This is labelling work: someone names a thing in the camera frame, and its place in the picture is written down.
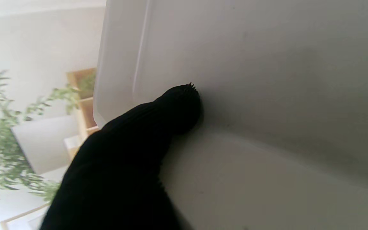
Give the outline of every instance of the green plant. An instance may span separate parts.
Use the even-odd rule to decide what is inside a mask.
[[[95,87],[96,73],[83,77],[78,82],[80,98],[87,98],[93,96],[93,89]]]
[[[23,185],[34,191],[32,194],[50,201],[57,190],[58,183],[48,181],[34,173],[11,128],[23,121],[31,121],[34,116],[43,115],[45,109],[50,107],[48,103],[54,100],[67,101],[67,112],[77,108],[75,99],[77,90],[70,86],[54,89],[49,96],[38,98],[25,109],[25,112],[21,112],[9,107],[13,100],[7,98],[3,89],[7,85],[3,82],[9,79],[4,77],[5,73],[6,71],[0,72],[0,190],[18,190],[15,185]]]

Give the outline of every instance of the white surface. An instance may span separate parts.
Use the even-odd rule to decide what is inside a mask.
[[[8,230],[38,230],[49,207],[41,208],[23,217],[9,221]]]
[[[79,147],[82,143],[80,143],[79,135],[68,137],[63,139],[63,143],[65,144],[66,149],[73,149]]]
[[[0,18],[0,71],[9,69],[6,87],[23,110],[38,96],[66,83],[65,72],[97,64],[104,8],[51,11]],[[62,102],[52,104],[37,119],[64,116]],[[0,191],[0,221],[44,204],[43,198],[18,191]]]
[[[104,6],[106,0],[0,0],[0,16]]]
[[[63,139],[78,134],[73,116],[26,122],[12,132],[36,174],[58,169],[70,163]]]
[[[68,167],[69,167],[69,165],[66,165],[66,166],[60,167],[58,169],[43,173],[43,174],[41,174],[41,176],[43,178],[47,179],[47,180],[53,180],[53,181],[56,181],[56,182],[61,182]]]
[[[163,181],[195,229],[368,229],[368,2],[108,2],[99,127],[190,81]]]

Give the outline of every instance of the wooden bookshelf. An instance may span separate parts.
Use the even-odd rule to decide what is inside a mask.
[[[96,68],[91,68],[86,70],[68,72],[66,73],[66,76],[69,84],[72,87],[79,89],[79,81],[82,80],[84,77],[90,76],[95,73]],[[78,123],[79,140],[80,143],[83,143],[86,138],[99,130],[95,120],[93,119],[93,95],[83,98],[79,94],[78,107],[79,109],[76,109],[74,111],[74,114]],[[69,153],[70,158],[73,159],[75,154],[75,151],[72,150],[72,153]]]

